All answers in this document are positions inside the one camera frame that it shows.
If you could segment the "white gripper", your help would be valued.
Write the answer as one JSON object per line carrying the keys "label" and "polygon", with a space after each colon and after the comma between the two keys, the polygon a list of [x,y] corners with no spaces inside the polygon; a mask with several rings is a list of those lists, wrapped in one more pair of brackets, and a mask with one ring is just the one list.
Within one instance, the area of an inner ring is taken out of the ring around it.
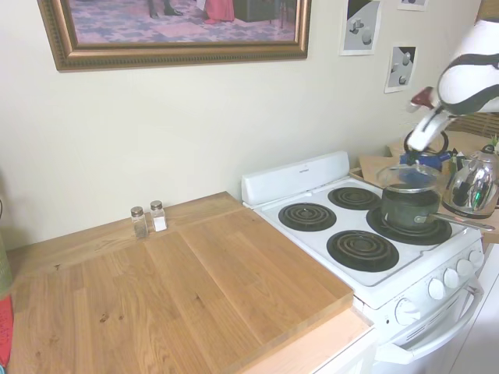
{"label": "white gripper", "polygon": [[430,143],[445,130],[449,123],[449,113],[444,108],[435,108],[431,110],[419,124],[413,129],[411,135],[404,139],[403,147],[406,153],[413,152],[413,161],[422,163],[423,157],[420,151],[427,148]]}

